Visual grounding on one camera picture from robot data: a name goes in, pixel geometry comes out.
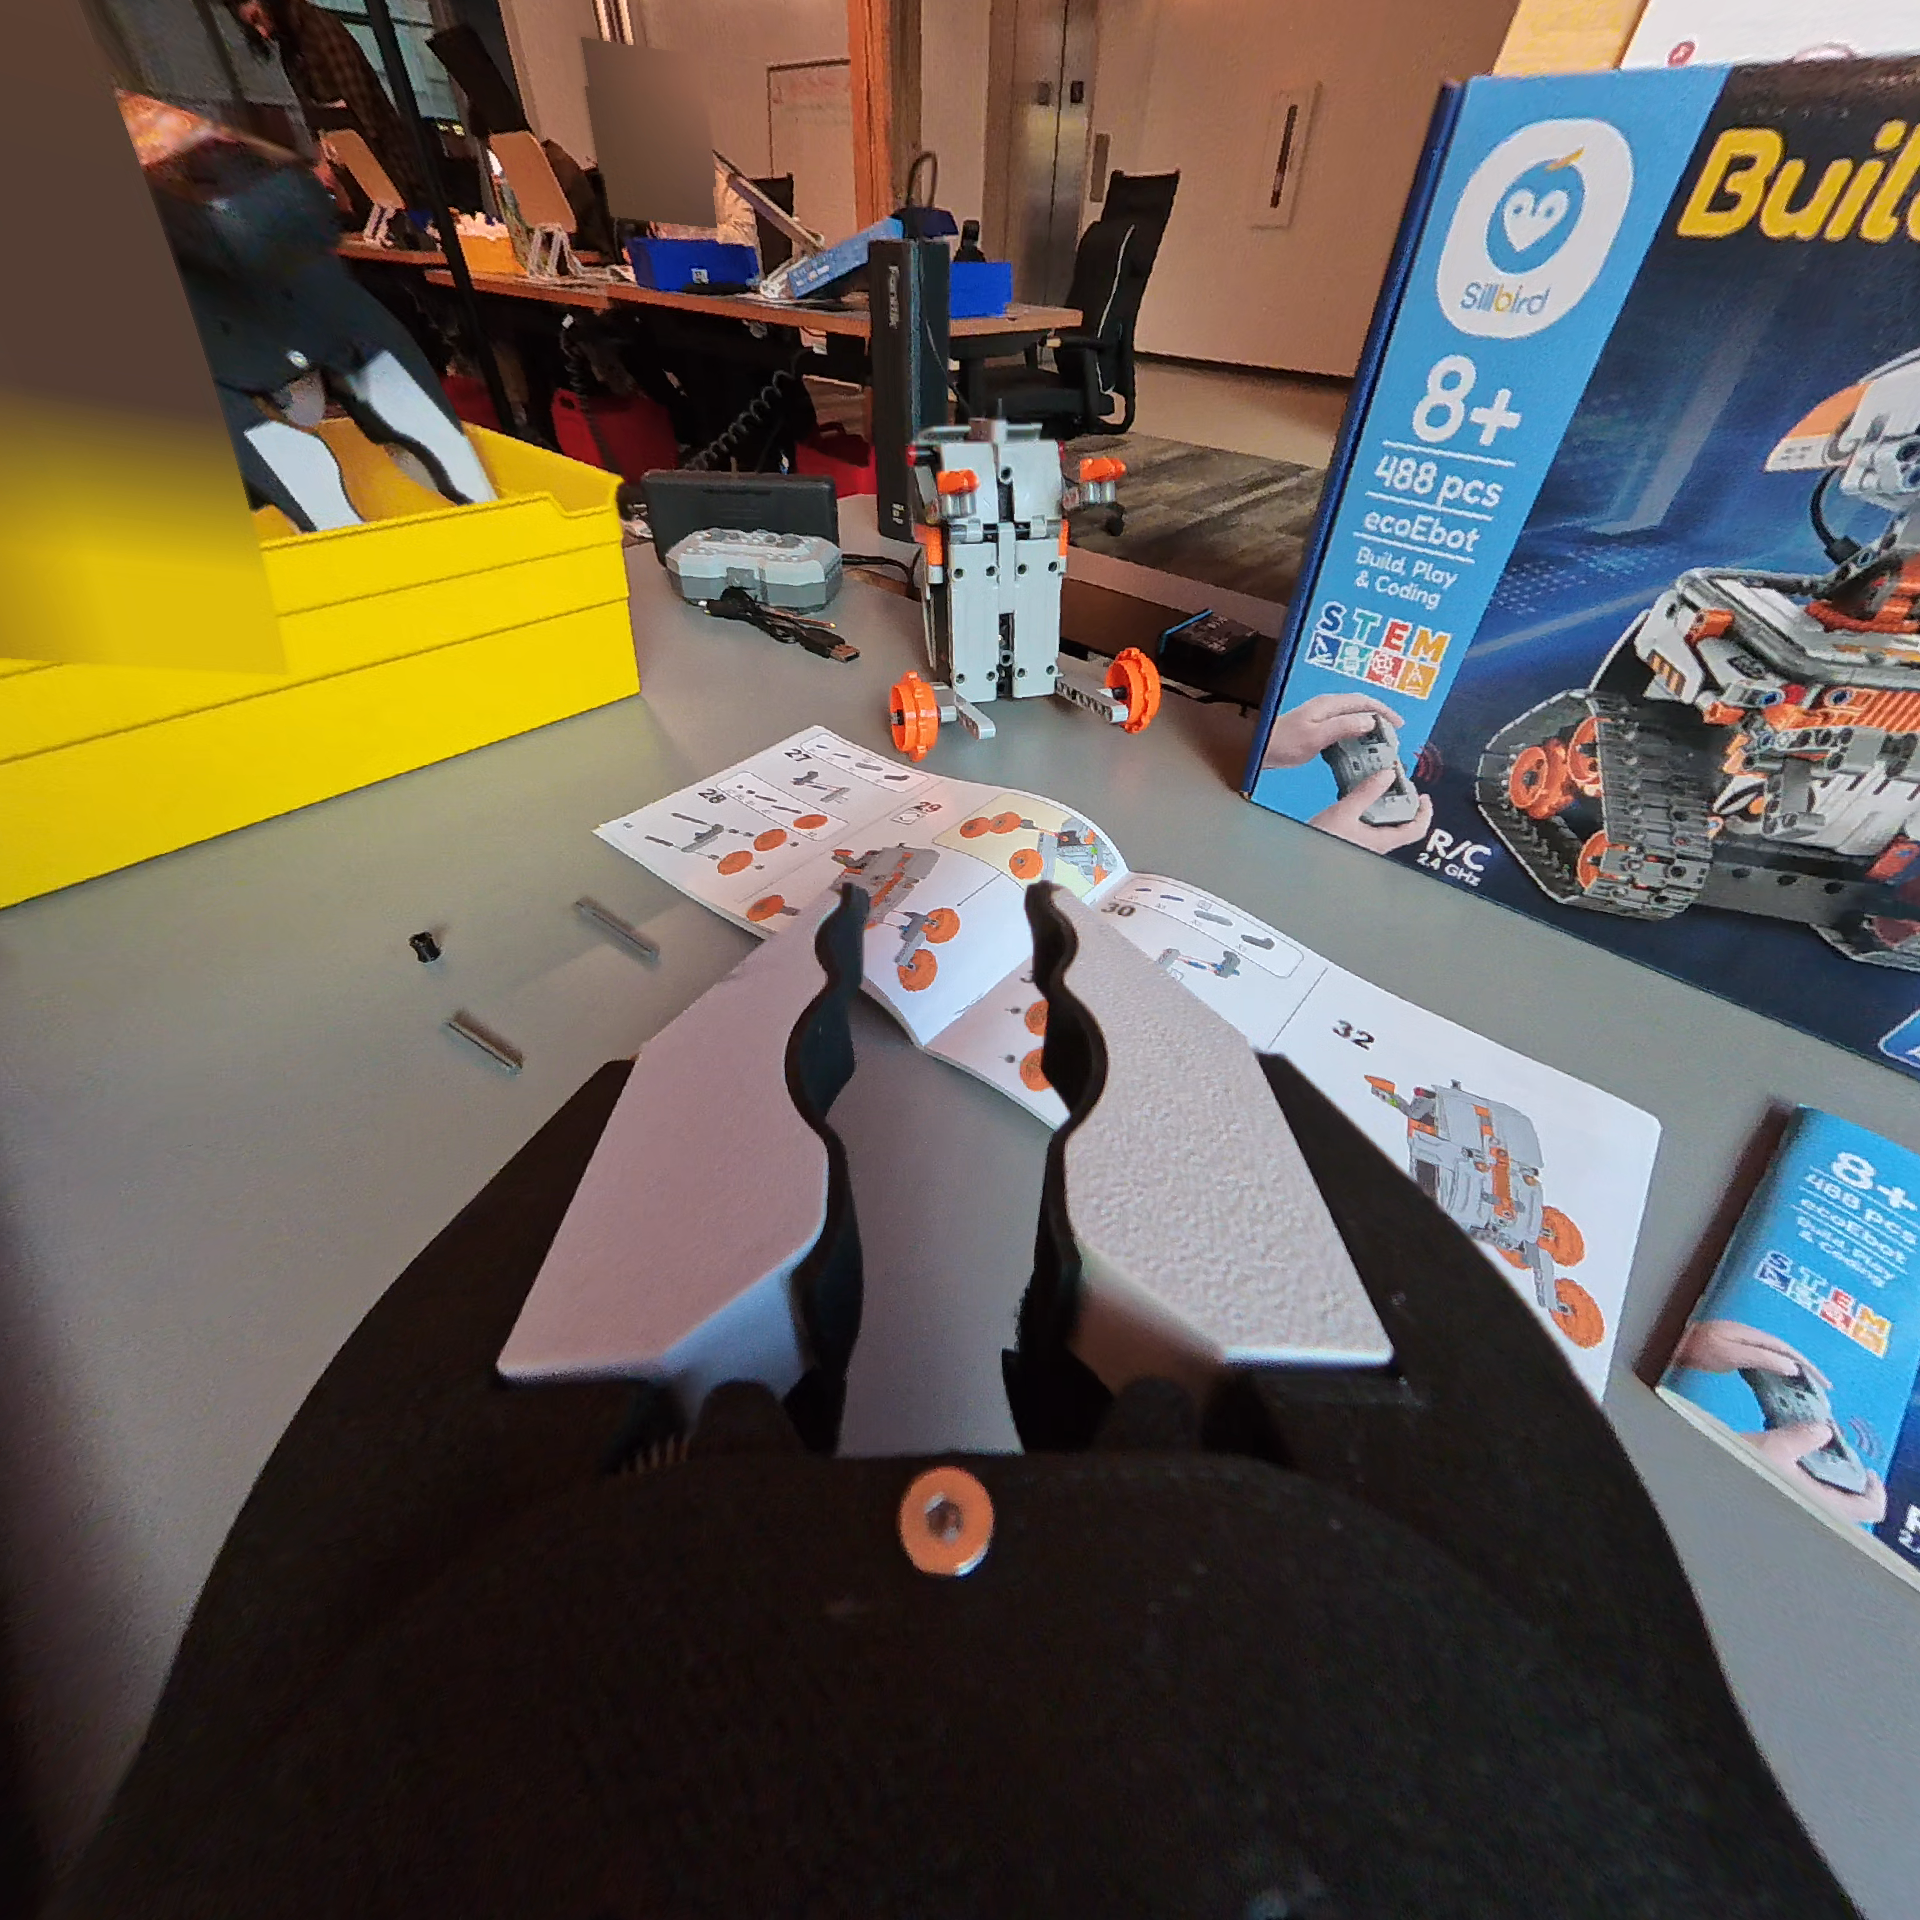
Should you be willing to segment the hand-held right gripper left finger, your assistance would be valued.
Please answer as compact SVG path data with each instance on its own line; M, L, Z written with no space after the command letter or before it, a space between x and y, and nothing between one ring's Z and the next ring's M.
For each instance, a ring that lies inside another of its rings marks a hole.
M864 1256L825 1116L864 929L865 896L839 886L641 1048L503 1378L641 1378L670 1419L754 1378L805 1441L839 1438Z

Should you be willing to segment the black flat box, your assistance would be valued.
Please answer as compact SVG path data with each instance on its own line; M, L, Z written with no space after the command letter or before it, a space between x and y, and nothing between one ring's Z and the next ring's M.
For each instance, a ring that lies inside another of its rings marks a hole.
M659 560L703 527L811 535L839 544L836 493L822 473L650 470L635 489Z

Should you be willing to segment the grey battery box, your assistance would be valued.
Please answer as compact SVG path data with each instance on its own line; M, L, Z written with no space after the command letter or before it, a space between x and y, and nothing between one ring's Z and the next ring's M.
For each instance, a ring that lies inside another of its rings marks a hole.
M818 535L700 527L659 557L690 605L718 605L731 589L766 612L822 612L844 583L844 551Z

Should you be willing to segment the yellow plastic bin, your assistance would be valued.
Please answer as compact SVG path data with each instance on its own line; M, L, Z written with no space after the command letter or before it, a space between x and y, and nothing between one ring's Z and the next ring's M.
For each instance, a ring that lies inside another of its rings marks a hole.
M373 514L254 514L286 674L3 662L3 901L635 691L615 475L464 428L495 499L432 506L350 420L319 438Z

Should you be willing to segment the grey desk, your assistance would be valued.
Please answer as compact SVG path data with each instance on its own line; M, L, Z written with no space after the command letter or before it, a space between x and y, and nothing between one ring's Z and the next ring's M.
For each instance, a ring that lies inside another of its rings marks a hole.
M683 606L624 551L641 695L3 915L3 1668L44 1866L129 1767L203 1575L388 1282L751 938L595 837L805 726L880 741L918 615L851 580L856 662ZM1087 806L1183 876L1663 1127L1608 1413L1743 1709L1870 1918L1916 1893L1916 1590L1655 1398L1795 1102L1916 1146L1916 1086L1247 805L1251 726L1054 702L936 767ZM643 964L572 907L655 938ZM418 964L406 934L443 929ZM448 1038L470 1011L521 1073Z

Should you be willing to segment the open white instruction booklet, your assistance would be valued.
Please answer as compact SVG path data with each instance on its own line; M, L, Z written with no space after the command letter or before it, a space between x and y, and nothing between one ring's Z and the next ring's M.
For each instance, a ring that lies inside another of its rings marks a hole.
M1658 1119L1440 1020L1177 876L1131 873L1084 810L811 730L597 828L731 926L775 934L846 876L869 896L865 989L932 1058L1044 1127L1023 890L1058 884L1166 981L1286 1058L1460 1229L1598 1398Z

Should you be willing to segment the black office chair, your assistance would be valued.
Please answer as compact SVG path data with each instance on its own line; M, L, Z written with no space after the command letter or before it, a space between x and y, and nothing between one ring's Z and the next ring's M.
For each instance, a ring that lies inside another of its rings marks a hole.
M1084 231L1067 303L1079 324L1054 346L1054 371L1003 401L1007 420L1067 438L1121 438L1136 422L1136 324L1181 174L1111 172L1099 219Z

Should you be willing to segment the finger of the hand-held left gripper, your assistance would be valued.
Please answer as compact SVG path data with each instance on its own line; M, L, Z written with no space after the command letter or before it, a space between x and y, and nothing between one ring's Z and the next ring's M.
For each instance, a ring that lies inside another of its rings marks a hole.
M239 473L248 501L273 506L301 535L360 524L331 451L307 430L239 403Z
M339 368L339 401L368 440L406 451L447 499L463 506L495 499L492 479L447 398L418 384L412 365L391 347L350 371Z

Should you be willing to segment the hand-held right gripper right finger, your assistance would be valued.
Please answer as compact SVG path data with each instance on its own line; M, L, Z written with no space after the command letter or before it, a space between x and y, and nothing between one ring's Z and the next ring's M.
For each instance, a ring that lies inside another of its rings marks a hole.
M1088 1441L1136 1378L1375 1367L1391 1342L1247 1040L1054 884L1023 896L1046 1146L1020 1441Z

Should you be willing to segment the grey orange robot model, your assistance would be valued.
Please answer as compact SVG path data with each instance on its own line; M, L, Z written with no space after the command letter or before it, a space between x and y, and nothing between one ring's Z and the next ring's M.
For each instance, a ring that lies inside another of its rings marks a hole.
M986 702L1058 695L1095 719L1142 733L1157 713L1157 667L1136 647L1109 667L1058 654L1067 513L1115 506L1121 459L1062 470L1062 451L1032 422L929 428L907 445L925 557L925 655L932 676L888 688L897 750L922 761L941 722L990 740Z

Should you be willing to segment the blue toy robot box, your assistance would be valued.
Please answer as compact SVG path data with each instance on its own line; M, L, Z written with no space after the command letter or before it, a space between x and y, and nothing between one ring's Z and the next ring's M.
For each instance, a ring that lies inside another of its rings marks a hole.
M1432 117L1247 798L1916 1073L1916 60Z

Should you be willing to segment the long wooden office table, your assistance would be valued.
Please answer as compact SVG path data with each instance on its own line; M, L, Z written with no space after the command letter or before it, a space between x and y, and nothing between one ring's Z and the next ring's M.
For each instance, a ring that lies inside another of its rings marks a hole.
M792 303L763 303L757 295L686 295L686 292L659 292L641 288L630 282L602 282L583 277L470 277L472 292L495 295L495 300L521 300L521 303L544 303L544 304L566 304L583 311L621 311L621 307L655 307L655 311L683 311L693 318L731 318L751 324L777 324L786 330L805 335L836 335L852 341L869 341L872 318L864 304L851 307L808 307ZM1026 347L1029 341L1050 341L1062 330L1079 324L1075 307L1050 307L1032 303L1011 303L999 315L985 318L956 318L949 322L949 347L956 358L964 354L990 354L995 341L1007 341L1015 350Z

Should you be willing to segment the small colourful booklet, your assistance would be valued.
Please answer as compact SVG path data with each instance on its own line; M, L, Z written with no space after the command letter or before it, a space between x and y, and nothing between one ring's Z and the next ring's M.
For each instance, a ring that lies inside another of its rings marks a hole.
M1916 1584L1916 1155L1798 1108L1658 1390Z

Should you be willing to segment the small black module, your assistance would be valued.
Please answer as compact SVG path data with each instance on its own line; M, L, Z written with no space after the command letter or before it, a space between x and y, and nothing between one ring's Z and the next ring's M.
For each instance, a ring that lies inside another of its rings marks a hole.
M1200 612L1157 638L1157 676L1200 702L1258 708L1273 667L1276 638L1224 612Z

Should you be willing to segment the black tall speaker box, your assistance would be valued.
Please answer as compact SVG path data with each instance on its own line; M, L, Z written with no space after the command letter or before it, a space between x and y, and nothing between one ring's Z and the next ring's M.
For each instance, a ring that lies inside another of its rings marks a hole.
M949 422L949 247L881 237L865 253L880 538L907 542L907 445Z

